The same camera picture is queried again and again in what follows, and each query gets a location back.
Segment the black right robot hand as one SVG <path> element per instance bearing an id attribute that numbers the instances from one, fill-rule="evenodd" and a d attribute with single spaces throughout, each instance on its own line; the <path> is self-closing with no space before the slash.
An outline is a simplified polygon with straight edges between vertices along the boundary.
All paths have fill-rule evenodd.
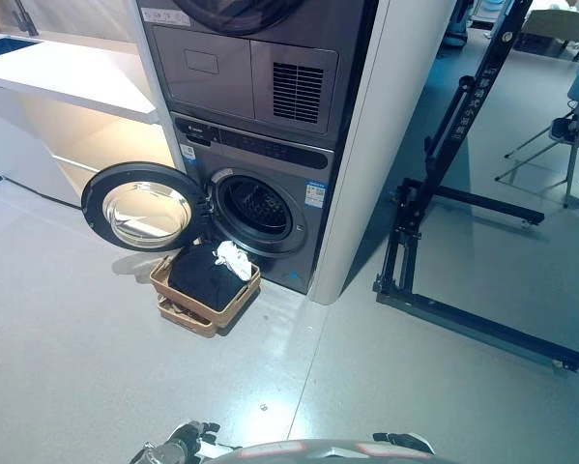
<path id="1" fill-rule="evenodd" d="M 372 435 L 375 442 L 388 442 L 391 445 L 417 450 L 435 455 L 436 452 L 430 443 L 417 433 L 386 433 L 376 432 Z"/>

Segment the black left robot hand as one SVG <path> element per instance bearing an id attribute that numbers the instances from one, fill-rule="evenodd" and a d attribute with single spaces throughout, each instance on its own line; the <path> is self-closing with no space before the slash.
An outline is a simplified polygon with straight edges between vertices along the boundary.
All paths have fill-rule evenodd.
<path id="1" fill-rule="evenodd" d="M 209 456 L 208 448 L 217 445 L 219 431 L 220 425 L 216 422 L 192 420 L 174 429 L 167 443 L 176 445 L 184 455 L 181 463 L 193 463 L 201 449 L 204 449 L 205 457 Z"/>

